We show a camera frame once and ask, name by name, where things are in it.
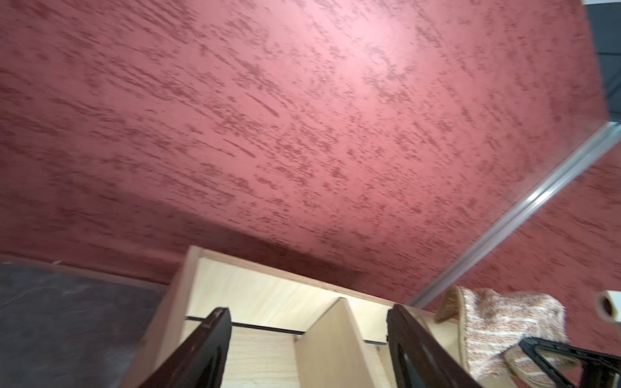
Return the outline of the pink striped knitted cloth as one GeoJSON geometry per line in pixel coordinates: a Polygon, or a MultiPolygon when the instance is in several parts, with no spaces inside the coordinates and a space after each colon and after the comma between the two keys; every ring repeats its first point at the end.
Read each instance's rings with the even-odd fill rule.
{"type": "Polygon", "coordinates": [[[512,374],[529,387],[556,385],[519,346],[526,338],[569,342],[565,308],[554,297],[453,286],[445,293],[434,321],[452,318],[458,321],[463,368],[473,379],[512,374]]]}

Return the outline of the light wooden bookshelf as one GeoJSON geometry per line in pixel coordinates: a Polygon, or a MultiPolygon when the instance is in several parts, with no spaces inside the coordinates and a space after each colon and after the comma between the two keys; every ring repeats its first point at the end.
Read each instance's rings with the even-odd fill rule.
{"type": "Polygon", "coordinates": [[[341,298],[349,304],[377,383],[394,386],[386,345],[394,302],[192,246],[121,385],[139,386],[212,310],[226,307],[234,328],[223,386],[298,386],[294,341],[341,298]]]}

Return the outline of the right corner aluminium post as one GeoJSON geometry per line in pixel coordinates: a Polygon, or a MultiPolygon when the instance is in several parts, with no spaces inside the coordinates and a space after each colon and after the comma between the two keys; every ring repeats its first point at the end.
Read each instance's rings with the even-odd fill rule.
{"type": "Polygon", "coordinates": [[[580,145],[527,195],[504,213],[461,256],[436,276],[408,305],[424,308],[522,226],[549,200],[620,142],[620,123],[609,121],[580,145]]]}

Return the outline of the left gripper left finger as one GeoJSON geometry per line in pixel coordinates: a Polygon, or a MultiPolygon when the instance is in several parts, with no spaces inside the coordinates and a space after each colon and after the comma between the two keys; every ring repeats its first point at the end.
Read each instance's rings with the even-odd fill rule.
{"type": "Polygon", "coordinates": [[[231,333],[230,311],[214,309],[140,388],[220,388],[231,333]]]}

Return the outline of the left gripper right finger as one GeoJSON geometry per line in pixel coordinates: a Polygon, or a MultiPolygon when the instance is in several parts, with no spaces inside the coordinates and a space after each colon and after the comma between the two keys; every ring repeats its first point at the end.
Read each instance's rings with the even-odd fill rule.
{"type": "Polygon", "coordinates": [[[387,328],[396,386],[480,388],[404,306],[388,310],[387,328]]]}

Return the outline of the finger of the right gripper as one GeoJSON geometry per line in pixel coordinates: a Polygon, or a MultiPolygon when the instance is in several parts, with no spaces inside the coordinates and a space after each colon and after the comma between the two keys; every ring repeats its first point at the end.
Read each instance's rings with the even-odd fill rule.
{"type": "Polygon", "coordinates": [[[540,338],[526,338],[519,348],[554,383],[554,387],[577,387],[564,375],[560,367],[551,361],[569,363],[564,369],[576,365],[582,371],[578,387],[620,387],[620,357],[588,349],[580,349],[568,344],[540,338]]]}

